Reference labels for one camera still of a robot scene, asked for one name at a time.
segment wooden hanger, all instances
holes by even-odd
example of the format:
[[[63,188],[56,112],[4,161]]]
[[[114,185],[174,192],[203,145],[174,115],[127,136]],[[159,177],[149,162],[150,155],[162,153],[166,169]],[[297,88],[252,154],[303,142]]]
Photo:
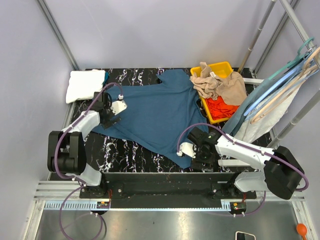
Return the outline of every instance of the wooden hanger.
[[[317,65],[313,65],[310,67],[310,61],[320,52],[320,47],[318,47],[305,61],[305,63],[302,66],[301,73],[299,73],[286,87],[284,87],[270,102],[268,102],[264,107],[262,107],[256,115],[251,119],[250,123],[254,124],[264,118],[267,114],[272,112],[276,107],[278,107],[281,103],[283,103],[292,93],[294,93],[297,89],[301,87],[301,85],[306,81],[303,80],[301,83],[299,83],[296,87],[293,87],[293,89],[285,96],[283,97],[279,102],[277,102],[273,107],[270,108],[271,104],[273,104],[277,99],[279,99],[281,96],[283,96],[284,93],[286,93],[288,90],[292,88],[300,79],[308,77],[310,74],[313,74],[315,71],[318,70]]]

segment black marble table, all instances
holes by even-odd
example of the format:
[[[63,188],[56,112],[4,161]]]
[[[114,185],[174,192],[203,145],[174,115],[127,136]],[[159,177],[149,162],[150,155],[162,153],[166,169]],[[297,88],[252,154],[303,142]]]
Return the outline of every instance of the black marble table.
[[[119,83],[122,86],[143,86],[159,84],[160,80],[156,74],[162,74],[168,68],[126,68],[126,69],[105,69],[109,73],[108,83]],[[190,75],[190,68],[183,68],[184,72]],[[242,75],[252,78],[249,69],[245,68]],[[253,85],[246,85],[248,93],[254,89]],[[72,119],[73,122],[82,111],[84,111],[91,100],[81,100],[75,103]],[[91,132],[85,138],[85,150],[87,162],[96,170],[103,173],[128,172],[128,173],[165,173],[165,172],[201,172],[192,168],[182,169],[167,157],[152,152],[134,141],[116,139],[109,136]],[[256,140],[253,144],[266,147],[271,141],[267,133]],[[244,168],[220,167],[214,172],[238,172]]]

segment white garment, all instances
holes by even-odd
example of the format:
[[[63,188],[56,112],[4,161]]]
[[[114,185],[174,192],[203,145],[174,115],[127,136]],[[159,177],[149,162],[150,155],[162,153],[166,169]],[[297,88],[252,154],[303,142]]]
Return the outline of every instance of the white garment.
[[[105,81],[106,71],[72,71],[69,86],[66,90],[65,102],[67,104],[76,100],[93,99],[95,92],[100,92]]]
[[[274,125],[282,118],[282,116],[286,113],[289,105],[295,98],[297,92],[300,88],[295,90],[286,100],[284,100],[279,106],[277,106],[273,111],[267,114],[265,117],[260,119],[257,122],[250,123],[251,119],[244,121],[239,129],[239,131],[234,136],[236,139],[241,141],[252,143],[254,140],[261,137],[263,134],[269,132]],[[260,108],[270,96],[266,97],[262,102],[260,102],[255,109],[253,109],[250,113]]]

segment gray wall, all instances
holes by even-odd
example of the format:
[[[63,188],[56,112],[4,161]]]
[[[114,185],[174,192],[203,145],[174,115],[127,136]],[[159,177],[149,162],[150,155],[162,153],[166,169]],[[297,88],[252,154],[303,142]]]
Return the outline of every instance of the gray wall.
[[[270,0],[47,0],[79,66],[239,66]],[[248,66],[282,13],[275,6]]]
[[[320,41],[319,24],[320,2],[318,0],[302,0],[297,6],[296,14],[303,24],[310,37],[315,37],[315,43]],[[302,44],[300,36],[296,32],[291,22],[285,27],[276,42],[273,50],[268,56],[259,78],[265,78],[275,72],[281,66],[292,60]],[[298,111],[311,99],[311,97],[320,88],[320,73],[309,78],[299,90],[288,113],[283,116],[280,122],[275,126],[279,133],[289,121],[298,113]],[[281,145],[290,148],[294,156],[302,165],[306,176],[310,181],[310,187],[304,192],[307,200],[308,209],[311,212],[313,223],[318,226],[317,233],[320,236],[320,210],[319,210],[319,136],[320,136],[320,103],[318,103],[300,123],[285,137]]]
[[[71,67],[34,0],[1,1],[0,33],[0,239],[18,240],[48,176],[48,134],[62,127]]]

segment orange cloth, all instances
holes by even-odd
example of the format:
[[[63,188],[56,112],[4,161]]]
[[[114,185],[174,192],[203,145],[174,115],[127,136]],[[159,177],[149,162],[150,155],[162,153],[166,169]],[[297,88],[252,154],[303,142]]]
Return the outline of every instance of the orange cloth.
[[[205,102],[211,113],[213,120],[231,118],[231,116],[236,112],[239,106],[227,105],[221,96],[217,97],[217,100],[212,98],[206,98]]]

